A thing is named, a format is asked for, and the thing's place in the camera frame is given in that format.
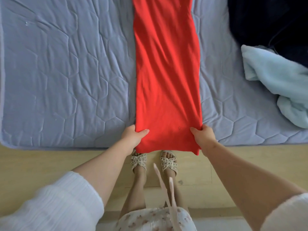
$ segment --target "wooden floor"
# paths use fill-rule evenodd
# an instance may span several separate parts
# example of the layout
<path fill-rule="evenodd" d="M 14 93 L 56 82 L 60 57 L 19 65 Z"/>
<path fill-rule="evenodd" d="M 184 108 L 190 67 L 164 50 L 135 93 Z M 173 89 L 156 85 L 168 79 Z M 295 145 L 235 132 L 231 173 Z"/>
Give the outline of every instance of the wooden floor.
<path fill-rule="evenodd" d="M 308 189 L 308 145 L 233 147 L 234 153 Z M 98 155 L 99 151 L 21 151 L 0 146 L 0 216 L 12 213 L 34 192 L 65 172 Z M 206 157 L 175 152 L 177 182 L 190 208 L 229 208 L 234 203 Z M 148 154 L 145 197 L 148 207 L 163 205 L 153 162 L 159 152 Z M 127 158 L 106 211 L 121 209 L 133 181 Z"/>

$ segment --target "slipper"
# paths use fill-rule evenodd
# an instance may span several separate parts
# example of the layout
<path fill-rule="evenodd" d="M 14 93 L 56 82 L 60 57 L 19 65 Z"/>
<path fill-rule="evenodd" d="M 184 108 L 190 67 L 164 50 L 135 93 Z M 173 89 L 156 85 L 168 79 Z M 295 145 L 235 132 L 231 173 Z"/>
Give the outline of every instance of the slipper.
<path fill-rule="evenodd" d="M 137 165 L 140 165 L 142 167 L 144 167 L 145 171 L 147 171 L 147 166 L 146 166 L 146 162 L 147 162 L 147 154 L 140 154 L 138 156 L 134 156 L 133 154 L 136 152 L 136 149 L 133 150 L 132 152 L 132 170 L 134 170 L 134 168 Z"/>
<path fill-rule="evenodd" d="M 170 159 L 163 157 L 162 155 L 163 155 L 164 152 L 172 154 L 173 157 L 170 158 Z M 162 168 L 163 172 L 166 170 L 166 168 L 169 167 L 170 169 L 175 171 L 175 175 L 177 175 L 177 163 L 175 163 L 176 157 L 175 157 L 173 151 L 162 151 L 160 153 L 160 161 L 161 161 L 161 168 Z"/>

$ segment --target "white skirt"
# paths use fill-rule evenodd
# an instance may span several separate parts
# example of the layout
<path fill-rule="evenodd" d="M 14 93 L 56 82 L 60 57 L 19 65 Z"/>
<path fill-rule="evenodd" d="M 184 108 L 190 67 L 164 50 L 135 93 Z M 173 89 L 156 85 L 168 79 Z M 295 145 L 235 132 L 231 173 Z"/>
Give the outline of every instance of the white skirt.
<path fill-rule="evenodd" d="M 177 208 L 177 221 L 181 230 L 196 230 L 189 213 Z M 151 230 L 151 231 L 171 231 L 174 230 L 171 222 L 169 208 L 142 209 L 125 214 L 119 219 L 115 231 L 125 230 Z"/>

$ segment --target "red fabric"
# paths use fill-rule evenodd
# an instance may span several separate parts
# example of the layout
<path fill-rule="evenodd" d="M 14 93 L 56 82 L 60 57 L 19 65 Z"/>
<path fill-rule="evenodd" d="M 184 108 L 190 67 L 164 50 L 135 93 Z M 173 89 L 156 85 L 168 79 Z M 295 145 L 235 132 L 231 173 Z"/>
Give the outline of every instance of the red fabric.
<path fill-rule="evenodd" d="M 136 131 L 149 129 L 137 152 L 192 151 L 201 130 L 200 49 L 192 0 L 133 0 L 136 37 Z"/>

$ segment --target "quilted mattress cover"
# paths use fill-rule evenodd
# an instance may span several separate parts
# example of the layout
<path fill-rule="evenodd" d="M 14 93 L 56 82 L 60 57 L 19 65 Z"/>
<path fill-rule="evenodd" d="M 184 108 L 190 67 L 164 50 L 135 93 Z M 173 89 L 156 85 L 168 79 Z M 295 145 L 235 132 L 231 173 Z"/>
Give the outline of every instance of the quilted mattress cover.
<path fill-rule="evenodd" d="M 1 142 L 22 149 L 106 148 L 135 122 L 131 0 L 1 0 Z M 307 143 L 246 81 L 227 0 L 193 0 L 203 122 L 224 145 Z"/>

